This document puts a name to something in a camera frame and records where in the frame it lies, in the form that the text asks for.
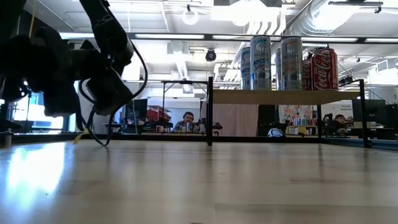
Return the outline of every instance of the black cable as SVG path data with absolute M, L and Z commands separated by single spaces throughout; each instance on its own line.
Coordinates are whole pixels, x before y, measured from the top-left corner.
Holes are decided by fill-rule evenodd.
M 140 60 L 141 63 L 142 63 L 142 66 L 144 67 L 145 77 L 144 77 L 144 83 L 142 84 L 142 86 L 140 87 L 140 89 L 139 89 L 135 94 L 133 94 L 133 95 L 131 96 L 131 99 L 130 99 L 130 100 L 134 99 L 136 96 L 138 96 L 140 93 L 142 93 L 142 91 L 144 91 L 144 88 L 146 87 L 147 82 L 148 82 L 148 69 L 147 69 L 147 66 L 145 65 L 144 59 L 142 58 L 142 56 L 141 56 L 141 54 L 139 53 L 139 51 L 136 49 L 136 46 L 135 46 L 135 45 L 133 45 L 133 48 L 134 48 L 135 53 L 138 55 L 139 60 Z M 111 141 L 113 118 L 114 118 L 114 115 L 116 114 L 116 112 L 118 112 L 118 110 L 119 110 L 122 106 L 124 106 L 124 104 L 119 105 L 119 106 L 117 107 L 117 109 L 114 110 L 114 111 L 111 113 L 111 116 L 110 116 L 109 122 L 108 122 L 108 133 L 107 133 L 107 135 L 106 135 L 106 142 L 105 142 L 105 143 L 101 142 L 101 141 L 98 139 L 98 137 L 96 136 L 96 134 L 94 134 L 93 131 L 92 131 L 91 128 L 90 128 L 90 126 L 91 126 L 92 123 L 93 123 L 94 114 L 95 114 L 94 110 L 91 110 L 90 115 L 89 115 L 88 120 L 87 120 L 86 129 L 88 130 L 88 133 L 90 134 L 90 136 L 91 136 L 98 144 L 100 144 L 100 145 L 106 147 L 106 146 L 109 144 L 109 142 Z
M 83 118 L 83 116 L 81 115 L 80 99 L 79 99 L 79 96 L 77 96 L 76 125 L 77 125 L 77 128 L 78 128 L 80 131 L 84 131 L 85 128 L 84 128 L 83 125 L 81 125 L 81 124 L 84 124 L 84 126 L 86 126 L 86 121 L 85 121 L 85 119 Z
M 339 62 L 337 62 L 337 64 L 340 65 L 340 67 L 341 67 L 347 74 L 349 74 L 349 72 L 348 72 Z M 387 102 L 385 99 L 381 98 L 379 95 L 375 94 L 375 93 L 374 93 L 372 90 L 370 90 L 368 87 L 366 87 L 366 86 L 364 86 L 364 87 L 365 87 L 365 89 L 367 89 L 369 92 L 373 93 L 373 94 L 376 95 L 378 98 L 384 100 L 384 102 L 386 102 L 388 105 L 390 105 L 389 102 Z
M 91 99 L 91 98 L 86 94 L 86 92 L 84 92 L 84 90 L 83 90 L 83 82 L 84 82 L 84 80 L 80 80 L 80 81 L 79 81 L 79 91 L 80 91 L 80 93 L 81 93 L 90 103 L 95 103 L 95 101 L 94 101 L 93 99 Z

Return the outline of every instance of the white cable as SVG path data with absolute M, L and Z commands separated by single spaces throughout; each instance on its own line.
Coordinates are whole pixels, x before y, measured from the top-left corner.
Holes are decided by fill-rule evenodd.
M 135 104 L 135 100 L 132 101 L 132 113 L 134 115 L 134 125 L 136 127 L 136 134 L 138 134 L 138 131 L 137 131 L 137 120 L 136 120 L 136 110 L 134 109 L 134 104 Z

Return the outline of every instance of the person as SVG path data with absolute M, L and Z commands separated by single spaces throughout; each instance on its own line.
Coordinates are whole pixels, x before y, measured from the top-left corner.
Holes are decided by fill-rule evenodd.
M 326 125 L 326 131 L 328 134 L 333 134 L 333 133 L 343 133 L 343 132 L 347 132 L 347 130 L 345 129 L 346 125 L 345 125 L 345 117 L 342 114 L 338 114 L 335 116 L 335 119 L 328 123 Z
M 182 121 L 179 121 L 179 122 L 177 122 L 177 124 L 175 124 L 173 132 L 182 132 L 183 127 L 185 127 L 185 130 L 187 132 L 199 133 L 200 127 L 199 127 L 199 125 L 197 125 L 193 122 L 194 117 L 193 117 L 192 112 L 189 112 L 189 111 L 185 112 L 185 114 L 182 118 L 183 118 Z M 191 130 L 186 129 L 187 123 L 191 123 Z

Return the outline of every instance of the metal pole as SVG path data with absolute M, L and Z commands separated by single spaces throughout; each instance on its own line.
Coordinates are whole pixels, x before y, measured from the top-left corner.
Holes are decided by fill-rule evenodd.
M 317 120 L 318 120 L 318 140 L 322 138 L 322 109 L 321 105 L 317 105 Z
M 26 110 L 26 121 L 25 121 L 25 133 L 27 133 L 27 121 L 29 117 L 29 105 L 30 105 L 30 99 L 32 98 L 32 92 L 30 91 L 27 95 L 27 110 Z
M 369 140 L 368 140 L 368 115 L 366 114 L 364 80 L 359 80 L 359 96 L 361 97 L 363 147 L 369 147 Z
M 163 107 L 162 107 L 162 111 L 163 111 L 163 117 L 162 119 L 164 119 L 164 95 L 166 94 L 166 82 L 163 82 Z
M 207 92 L 207 145 L 213 145 L 213 77 L 209 77 Z

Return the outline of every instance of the computer monitor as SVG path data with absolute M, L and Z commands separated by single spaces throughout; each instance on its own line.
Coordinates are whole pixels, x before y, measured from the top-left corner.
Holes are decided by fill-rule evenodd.
M 365 100 L 369 122 L 386 123 L 386 102 L 384 100 Z M 361 100 L 353 100 L 354 121 L 362 121 Z
M 126 105 L 125 119 L 140 119 L 145 121 L 147 117 L 148 99 L 132 100 Z

